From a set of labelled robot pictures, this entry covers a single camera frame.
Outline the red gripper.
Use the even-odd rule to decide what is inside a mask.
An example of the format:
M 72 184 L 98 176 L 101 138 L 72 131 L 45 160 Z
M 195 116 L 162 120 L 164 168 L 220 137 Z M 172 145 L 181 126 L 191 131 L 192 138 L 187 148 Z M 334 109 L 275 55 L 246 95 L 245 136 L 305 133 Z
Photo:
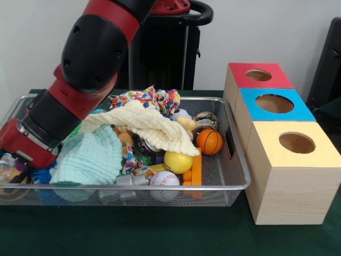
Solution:
M 52 164 L 58 154 L 57 147 L 51 148 L 29 133 L 17 119 L 10 119 L 1 128 L 1 149 L 17 154 L 28 162 L 30 166 L 24 166 L 23 170 L 16 167 L 10 175 L 10 183 L 31 184 L 33 168 L 42 169 Z

